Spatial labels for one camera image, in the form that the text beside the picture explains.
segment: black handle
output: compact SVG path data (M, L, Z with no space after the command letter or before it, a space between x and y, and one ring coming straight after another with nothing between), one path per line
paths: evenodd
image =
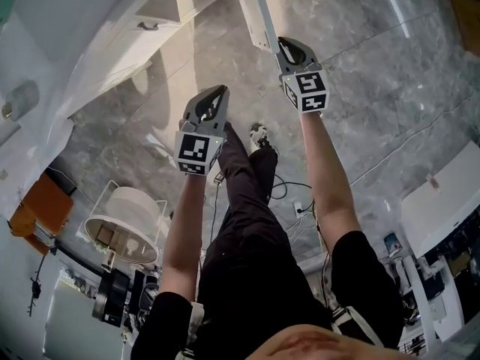
M152 27L148 27L145 25L144 22L141 22L139 25L136 26L137 28L141 28L144 31L158 31L160 28L158 28L158 24L155 24Z

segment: person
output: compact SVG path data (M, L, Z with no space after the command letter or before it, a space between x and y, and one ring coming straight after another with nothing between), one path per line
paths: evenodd
M133 347L132 359L397 359L404 326L401 297L369 245L353 195L318 112L300 115L316 218L331 254L331 290L355 310L384 347L371 345L352 319L332 330L332 311L316 300L269 209L278 156L265 127L250 130L248 156L230 123L218 158L229 208L208 247L197 302L204 317L185 349L202 247L206 178L187 175L163 255L160 294Z

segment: sneaker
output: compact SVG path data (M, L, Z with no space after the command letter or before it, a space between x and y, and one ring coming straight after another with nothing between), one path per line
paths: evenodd
M258 149L272 147L269 140L268 130L265 125L255 123L250 127L250 148L252 152Z

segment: gray marble floor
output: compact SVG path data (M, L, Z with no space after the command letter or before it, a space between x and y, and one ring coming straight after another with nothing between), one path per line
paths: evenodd
M278 35L309 44L328 71L330 107L325 125L345 167L361 226L379 257L383 237L404 245L400 201L480 136L480 61L461 46L449 0L268 0ZM103 186L114 179L175 208L183 182L171 164L173 137L187 101L200 89L225 84L229 119L247 141L264 122L280 152L277 173L306 182L298 116L278 88L278 69L252 46L238 0L219 0L182 28L152 58L152 66L73 116L76 127L57 163L85 193L76 194L66 244L92 262L93 248L76 237ZM275 191L281 195L283 188ZM288 227L293 200L307 205L308 190L290 186L271 208ZM203 247L215 211L208 187ZM214 235L227 208L220 187ZM313 263L319 240L306 217L292 228L299 262Z

